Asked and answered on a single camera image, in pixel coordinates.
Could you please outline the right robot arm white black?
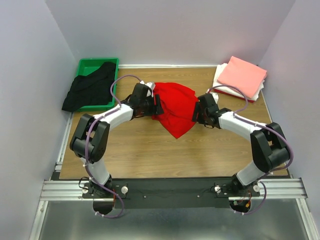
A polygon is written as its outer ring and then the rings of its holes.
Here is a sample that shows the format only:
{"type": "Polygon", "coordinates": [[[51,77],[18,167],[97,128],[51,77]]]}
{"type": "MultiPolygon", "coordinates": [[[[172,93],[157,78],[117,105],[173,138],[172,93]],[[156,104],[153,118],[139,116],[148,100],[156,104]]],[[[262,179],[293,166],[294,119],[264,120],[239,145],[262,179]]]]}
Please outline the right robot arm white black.
{"type": "Polygon", "coordinates": [[[238,196],[293,158],[293,151],[288,146],[279,124],[253,122],[228,108],[220,109],[210,93],[198,97],[192,121],[205,127],[228,130],[251,144],[252,161],[234,174],[226,185],[215,185],[217,194],[238,196]]]}

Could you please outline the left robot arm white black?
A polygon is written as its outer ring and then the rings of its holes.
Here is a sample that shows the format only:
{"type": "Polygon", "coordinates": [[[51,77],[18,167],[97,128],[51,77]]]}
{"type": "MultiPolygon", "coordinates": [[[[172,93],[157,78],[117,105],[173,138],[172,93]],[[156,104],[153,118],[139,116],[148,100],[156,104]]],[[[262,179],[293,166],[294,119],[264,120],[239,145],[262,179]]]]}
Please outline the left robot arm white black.
{"type": "Polygon", "coordinates": [[[103,160],[109,133],[133,119],[162,115],[164,110],[155,88],[154,82],[137,83],[132,94],[117,106],[94,116],[84,114],[77,124],[69,147],[83,162],[92,186],[103,194],[114,192],[111,174],[103,160]]]}

